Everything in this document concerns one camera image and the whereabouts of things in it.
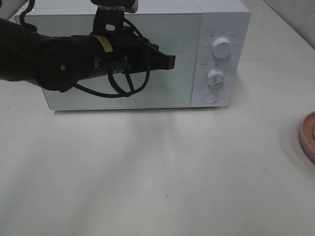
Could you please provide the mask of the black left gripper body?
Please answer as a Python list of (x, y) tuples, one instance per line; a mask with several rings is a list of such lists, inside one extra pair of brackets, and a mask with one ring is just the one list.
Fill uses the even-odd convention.
[(124, 66), (124, 73), (139, 73), (159, 69), (159, 46), (152, 44), (125, 18), (138, 6), (98, 6), (91, 36), (107, 54), (107, 62)]

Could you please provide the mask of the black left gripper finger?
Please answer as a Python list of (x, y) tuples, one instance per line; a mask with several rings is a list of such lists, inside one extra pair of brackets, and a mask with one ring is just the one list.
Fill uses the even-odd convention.
[(150, 70), (172, 70), (175, 67), (176, 56), (163, 53), (149, 53)]

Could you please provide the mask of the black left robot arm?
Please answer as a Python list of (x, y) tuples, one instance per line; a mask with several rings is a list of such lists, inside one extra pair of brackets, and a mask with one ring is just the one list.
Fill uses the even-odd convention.
[[(71, 88), (103, 98), (130, 97), (142, 91), (153, 70), (171, 70), (175, 56), (166, 55), (145, 38), (125, 12), (135, 2), (109, 6), (96, 1), (93, 30), (88, 35), (51, 37), (39, 34), (25, 22), (34, 7), (30, 1), (20, 22), (0, 21), (0, 78), (26, 81), (50, 91)], [(135, 88), (131, 74), (144, 72), (142, 87)]]

